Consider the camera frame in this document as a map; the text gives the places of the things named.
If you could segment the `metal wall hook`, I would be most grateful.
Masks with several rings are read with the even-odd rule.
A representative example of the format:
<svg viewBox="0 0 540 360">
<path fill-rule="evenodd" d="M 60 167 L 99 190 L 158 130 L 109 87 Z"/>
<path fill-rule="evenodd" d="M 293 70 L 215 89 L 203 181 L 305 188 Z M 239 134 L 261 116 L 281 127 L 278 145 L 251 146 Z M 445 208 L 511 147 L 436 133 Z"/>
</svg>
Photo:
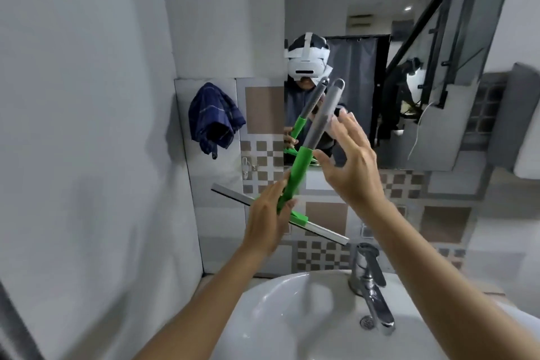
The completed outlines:
<svg viewBox="0 0 540 360">
<path fill-rule="evenodd" d="M 243 180 L 253 180 L 257 178 L 258 167 L 253 164 L 253 159 L 250 156 L 241 157 L 241 173 Z"/>
</svg>

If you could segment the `grey wall-mounted unit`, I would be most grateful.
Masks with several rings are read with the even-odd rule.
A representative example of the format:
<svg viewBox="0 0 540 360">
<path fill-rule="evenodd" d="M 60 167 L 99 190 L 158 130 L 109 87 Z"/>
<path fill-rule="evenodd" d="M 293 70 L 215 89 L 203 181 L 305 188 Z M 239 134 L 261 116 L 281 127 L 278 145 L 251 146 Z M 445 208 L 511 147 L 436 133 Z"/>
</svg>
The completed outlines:
<svg viewBox="0 0 540 360">
<path fill-rule="evenodd" d="M 515 63 L 509 73 L 487 162 L 521 179 L 540 180 L 540 70 Z"/>
</svg>

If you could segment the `green and grey window squeegee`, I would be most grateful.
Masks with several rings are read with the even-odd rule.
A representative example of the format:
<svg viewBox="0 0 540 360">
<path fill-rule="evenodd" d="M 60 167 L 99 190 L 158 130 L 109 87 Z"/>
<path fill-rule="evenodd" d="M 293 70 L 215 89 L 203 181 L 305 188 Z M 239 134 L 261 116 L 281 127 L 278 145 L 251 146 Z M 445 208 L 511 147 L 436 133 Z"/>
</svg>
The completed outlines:
<svg viewBox="0 0 540 360">
<path fill-rule="evenodd" d="M 279 80 L 269 78 L 239 78 L 238 104 L 245 112 L 247 125 L 240 130 L 241 155 L 250 156 L 257 165 L 257 177 L 253 180 L 242 180 L 244 189 L 236 192 L 218 183 L 212 184 L 211 190 L 228 199 L 250 206 L 254 199 L 245 192 L 252 189 L 260 192 L 263 185 L 271 179 L 277 179 L 283 169 L 282 158 L 285 151 L 281 149 L 284 129 L 284 85 Z M 334 114 L 345 90 L 343 80 L 330 85 L 322 109 L 315 114 L 315 123 L 307 128 L 308 139 L 304 140 L 307 148 L 301 147 L 292 166 L 291 176 L 279 207 L 297 194 L 304 187 L 304 178 L 310 167 L 315 166 L 313 149 L 319 143 L 322 134 Z"/>
</svg>

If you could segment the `person's left forearm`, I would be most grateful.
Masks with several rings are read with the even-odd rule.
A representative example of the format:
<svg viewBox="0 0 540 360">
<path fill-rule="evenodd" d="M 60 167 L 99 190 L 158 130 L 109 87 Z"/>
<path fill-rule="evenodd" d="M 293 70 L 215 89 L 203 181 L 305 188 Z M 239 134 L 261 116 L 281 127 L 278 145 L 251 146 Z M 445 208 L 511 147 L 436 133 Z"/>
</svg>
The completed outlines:
<svg viewBox="0 0 540 360">
<path fill-rule="evenodd" d="M 244 241 L 212 280 L 133 360 L 209 360 L 248 283 L 276 247 Z"/>
</svg>

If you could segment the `person's right hand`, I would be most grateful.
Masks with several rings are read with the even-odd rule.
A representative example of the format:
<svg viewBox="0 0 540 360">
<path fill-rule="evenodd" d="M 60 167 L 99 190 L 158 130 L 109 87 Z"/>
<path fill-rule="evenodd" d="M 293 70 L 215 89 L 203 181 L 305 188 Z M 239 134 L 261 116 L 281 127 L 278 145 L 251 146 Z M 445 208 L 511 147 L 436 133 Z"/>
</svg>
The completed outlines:
<svg viewBox="0 0 540 360">
<path fill-rule="evenodd" d="M 355 116 L 341 109 L 333 116 L 330 129 L 346 154 L 334 181 L 326 181 L 361 220 L 368 222 L 388 203 L 377 168 L 376 154 Z"/>
</svg>

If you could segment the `person's left hand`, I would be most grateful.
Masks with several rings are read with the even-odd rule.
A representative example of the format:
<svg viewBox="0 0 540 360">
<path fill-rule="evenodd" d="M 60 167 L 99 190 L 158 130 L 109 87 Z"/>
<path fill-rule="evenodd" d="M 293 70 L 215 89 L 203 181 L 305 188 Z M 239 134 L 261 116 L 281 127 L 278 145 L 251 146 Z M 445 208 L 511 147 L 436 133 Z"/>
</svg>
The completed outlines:
<svg viewBox="0 0 540 360">
<path fill-rule="evenodd" d="M 287 229 L 278 229 L 278 202 L 288 183 L 290 172 L 266 187 L 249 208 L 242 248 L 260 266 L 272 255 Z"/>
</svg>

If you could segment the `person's right forearm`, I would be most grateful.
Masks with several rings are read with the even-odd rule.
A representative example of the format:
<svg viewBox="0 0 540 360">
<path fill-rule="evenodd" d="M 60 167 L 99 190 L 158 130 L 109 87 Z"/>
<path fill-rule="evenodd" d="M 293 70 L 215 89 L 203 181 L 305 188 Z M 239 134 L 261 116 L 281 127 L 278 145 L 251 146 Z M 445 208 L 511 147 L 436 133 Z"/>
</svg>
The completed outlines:
<svg viewBox="0 0 540 360">
<path fill-rule="evenodd" d="M 540 342 L 445 260 L 385 198 L 350 206 L 372 229 L 450 360 L 540 360 Z"/>
</svg>

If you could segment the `wall mirror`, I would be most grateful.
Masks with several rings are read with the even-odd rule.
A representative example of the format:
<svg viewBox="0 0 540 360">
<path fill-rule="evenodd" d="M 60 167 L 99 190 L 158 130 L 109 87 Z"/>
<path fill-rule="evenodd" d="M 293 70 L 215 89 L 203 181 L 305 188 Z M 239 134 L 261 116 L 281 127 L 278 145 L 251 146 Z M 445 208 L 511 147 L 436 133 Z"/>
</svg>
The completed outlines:
<svg viewBox="0 0 540 360">
<path fill-rule="evenodd" d="M 285 0 L 286 41 L 324 36 L 331 79 L 385 169 L 479 172 L 482 72 L 504 0 Z"/>
</svg>

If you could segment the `blue checked cloth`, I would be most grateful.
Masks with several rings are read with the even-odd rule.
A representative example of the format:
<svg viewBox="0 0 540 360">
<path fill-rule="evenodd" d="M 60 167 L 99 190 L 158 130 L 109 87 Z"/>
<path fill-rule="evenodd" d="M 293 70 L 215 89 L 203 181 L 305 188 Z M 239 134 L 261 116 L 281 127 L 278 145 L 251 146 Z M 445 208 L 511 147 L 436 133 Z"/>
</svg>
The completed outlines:
<svg viewBox="0 0 540 360">
<path fill-rule="evenodd" d="M 227 149 L 235 134 L 246 125 L 246 119 L 231 97 L 206 82 L 190 103 L 188 124 L 191 139 L 204 154 L 217 159 L 218 147 Z"/>
</svg>

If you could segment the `chrome sink faucet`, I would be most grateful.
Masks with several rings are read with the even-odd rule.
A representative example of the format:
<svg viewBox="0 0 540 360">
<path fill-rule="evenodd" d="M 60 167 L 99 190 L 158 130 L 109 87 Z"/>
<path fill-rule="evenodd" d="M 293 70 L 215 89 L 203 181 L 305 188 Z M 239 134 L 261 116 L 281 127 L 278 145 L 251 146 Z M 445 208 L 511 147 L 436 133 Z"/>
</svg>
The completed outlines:
<svg viewBox="0 0 540 360">
<path fill-rule="evenodd" d="M 364 299 L 376 329 L 382 335 L 390 336 L 395 331 L 395 319 L 380 290 L 387 283 L 377 260 L 379 255 L 379 249 L 375 246 L 357 244 L 348 286 L 355 295 Z"/>
</svg>

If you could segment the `white ceramic sink basin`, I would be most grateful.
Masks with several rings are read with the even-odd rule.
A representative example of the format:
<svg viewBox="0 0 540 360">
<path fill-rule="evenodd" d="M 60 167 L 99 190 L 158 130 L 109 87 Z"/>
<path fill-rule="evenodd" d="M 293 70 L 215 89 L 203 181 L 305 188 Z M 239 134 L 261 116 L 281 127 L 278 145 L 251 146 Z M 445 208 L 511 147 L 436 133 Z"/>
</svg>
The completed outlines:
<svg viewBox="0 0 540 360">
<path fill-rule="evenodd" d="M 243 293 L 211 360 L 448 360 L 395 274 L 382 289 L 395 331 L 363 330 L 349 270 L 278 277 Z"/>
</svg>

